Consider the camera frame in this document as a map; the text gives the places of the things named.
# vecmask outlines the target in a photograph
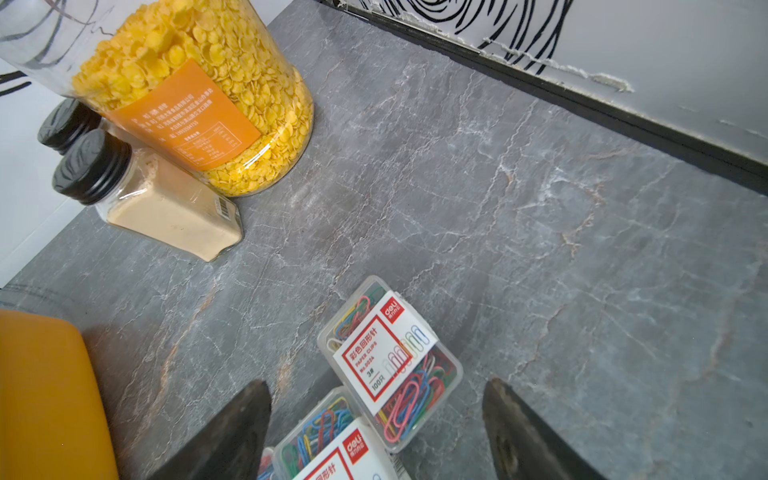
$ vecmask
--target black lid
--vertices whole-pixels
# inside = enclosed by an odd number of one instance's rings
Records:
[[[131,162],[131,146],[97,128],[78,139],[53,173],[53,188],[81,204],[106,197]]]
[[[74,98],[61,102],[45,119],[38,131],[38,141],[60,154],[82,135],[98,128],[101,115]]]

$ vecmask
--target black line drawing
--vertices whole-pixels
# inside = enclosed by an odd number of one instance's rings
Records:
[[[365,10],[380,10],[401,18],[404,12],[436,25],[451,35],[462,35],[477,49],[492,43],[505,45],[504,59],[513,65],[528,59],[528,70],[536,62],[552,58],[565,18],[574,0],[357,0]]]

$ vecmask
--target white label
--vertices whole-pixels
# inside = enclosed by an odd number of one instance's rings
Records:
[[[375,415],[436,343],[437,337],[413,307],[389,291],[333,359]]]
[[[399,480],[365,419],[350,423],[295,477],[297,480]]]

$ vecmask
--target white wall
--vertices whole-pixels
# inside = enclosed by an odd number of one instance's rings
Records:
[[[346,1],[768,164],[765,0]]]
[[[250,3],[256,8],[256,11],[261,17],[261,21],[264,22],[265,25],[269,25],[271,21],[274,20],[275,17],[278,16],[278,14],[292,1],[293,0],[250,0]]]
[[[269,24],[291,0],[252,0]],[[0,74],[15,71],[0,60]],[[5,90],[28,81],[0,85]],[[82,206],[51,188],[60,157],[37,142],[40,124],[61,97],[32,82],[0,97],[0,288],[4,287],[80,211]]]

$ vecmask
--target orange label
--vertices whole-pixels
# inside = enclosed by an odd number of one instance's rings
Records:
[[[147,96],[105,116],[195,170],[225,164],[261,136],[195,60]]]

